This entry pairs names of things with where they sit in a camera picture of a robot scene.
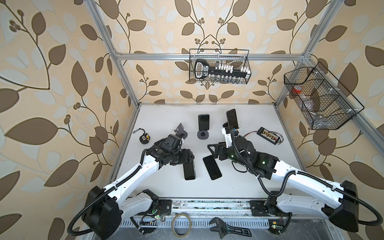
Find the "dark phone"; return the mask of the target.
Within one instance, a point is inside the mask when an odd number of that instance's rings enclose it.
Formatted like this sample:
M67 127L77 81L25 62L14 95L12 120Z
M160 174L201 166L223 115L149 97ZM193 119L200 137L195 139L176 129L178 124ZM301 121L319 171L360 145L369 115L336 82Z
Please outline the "dark phone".
M195 163L194 161L190 163L183 164L184 178L186 181L191 181L196 179Z

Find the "silver-edged black phone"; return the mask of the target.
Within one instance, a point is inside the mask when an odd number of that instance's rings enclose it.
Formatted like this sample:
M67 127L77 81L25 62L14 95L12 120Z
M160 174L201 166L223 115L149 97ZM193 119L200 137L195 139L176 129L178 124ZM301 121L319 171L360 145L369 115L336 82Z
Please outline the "silver-edged black phone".
M222 177L222 173L216 163L215 158L212 155L204 157L203 162L207 168L211 180L214 181Z

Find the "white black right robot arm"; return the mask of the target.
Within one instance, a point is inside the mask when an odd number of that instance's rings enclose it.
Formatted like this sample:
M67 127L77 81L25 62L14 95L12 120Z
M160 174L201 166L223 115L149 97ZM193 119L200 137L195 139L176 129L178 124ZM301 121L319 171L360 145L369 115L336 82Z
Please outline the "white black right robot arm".
M222 133L224 142L207 146L213 157L245 166L263 191L276 199L273 205L281 212L327 218L336 227L353 233L358 232L360 225L383 223L381 214L359 199L352 182L328 181L258 152L237 129L226 127Z

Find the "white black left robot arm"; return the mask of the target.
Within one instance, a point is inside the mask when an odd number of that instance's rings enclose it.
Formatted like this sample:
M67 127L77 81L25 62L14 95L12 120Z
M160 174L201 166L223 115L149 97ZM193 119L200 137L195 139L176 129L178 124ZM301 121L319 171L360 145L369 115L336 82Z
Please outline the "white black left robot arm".
M84 208L69 223L67 233L75 237L95 233L106 240L118 231L123 219L148 211L155 194L143 191L133 198L130 194L161 167L191 163L194 155L191 150L183 149L182 144L183 137L170 134L143 150L140 162L119 179L104 188L92 188Z

